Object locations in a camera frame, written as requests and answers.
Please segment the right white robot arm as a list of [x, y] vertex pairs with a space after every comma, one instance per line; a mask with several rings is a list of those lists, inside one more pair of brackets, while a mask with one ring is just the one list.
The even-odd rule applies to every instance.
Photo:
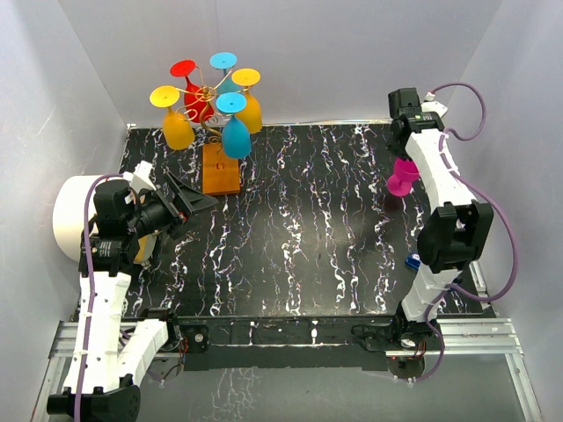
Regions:
[[494, 211], [458, 179], [457, 167], [447, 150], [444, 106], [420, 100], [414, 88], [392, 91], [388, 101], [388, 148], [397, 160], [387, 189], [395, 196], [405, 196], [419, 180], [431, 211], [417, 237], [419, 269], [398, 306], [401, 321], [391, 329], [393, 341], [410, 349], [422, 341], [424, 332], [436, 326], [436, 306], [443, 295], [480, 258]]

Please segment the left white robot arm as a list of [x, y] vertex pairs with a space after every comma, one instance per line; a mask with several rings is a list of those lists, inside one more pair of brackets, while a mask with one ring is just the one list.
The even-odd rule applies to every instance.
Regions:
[[170, 172], [165, 180], [167, 193], [142, 162], [133, 172], [71, 177], [56, 197], [55, 240], [78, 264], [80, 302], [69, 371], [61, 393], [48, 397], [48, 415], [135, 421], [151, 362], [180, 343], [182, 330], [164, 309], [148, 310], [131, 333], [121, 332], [133, 272], [150, 260], [157, 235], [181, 239], [196, 215], [218, 203]]

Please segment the magenta wine glass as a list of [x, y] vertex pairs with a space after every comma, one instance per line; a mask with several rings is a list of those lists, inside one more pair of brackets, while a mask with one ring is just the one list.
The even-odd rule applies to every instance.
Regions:
[[407, 196], [413, 188], [413, 182], [419, 176], [418, 168], [413, 161], [397, 158], [393, 166], [393, 173], [386, 183], [387, 189], [394, 196]]

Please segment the blue wine glass front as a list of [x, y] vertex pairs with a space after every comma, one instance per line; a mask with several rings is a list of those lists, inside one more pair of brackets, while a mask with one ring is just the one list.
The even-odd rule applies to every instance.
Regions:
[[245, 123], [236, 114], [243, 111], [247, 101], [245, 96], [237, 92], [221, 94], [216, 100], [216, 108], [228, 116], [222, 131], [223, 150], [227, 157], [242, 159], [252, 151], [250, 132]]

